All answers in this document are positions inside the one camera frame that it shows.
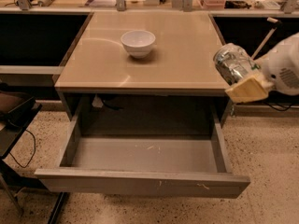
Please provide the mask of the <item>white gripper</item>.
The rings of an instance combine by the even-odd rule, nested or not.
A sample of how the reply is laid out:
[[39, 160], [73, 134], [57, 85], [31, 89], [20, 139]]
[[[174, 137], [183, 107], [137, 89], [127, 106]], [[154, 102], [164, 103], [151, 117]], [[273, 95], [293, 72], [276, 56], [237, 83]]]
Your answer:
[[261, 59], [262, 73], [245, 75], [238, 81], [231, 77], [226, 94], [235, 104], [261, 101], [271, 90], [294, 96], [299, 94], [299, 33], [278, 42]]

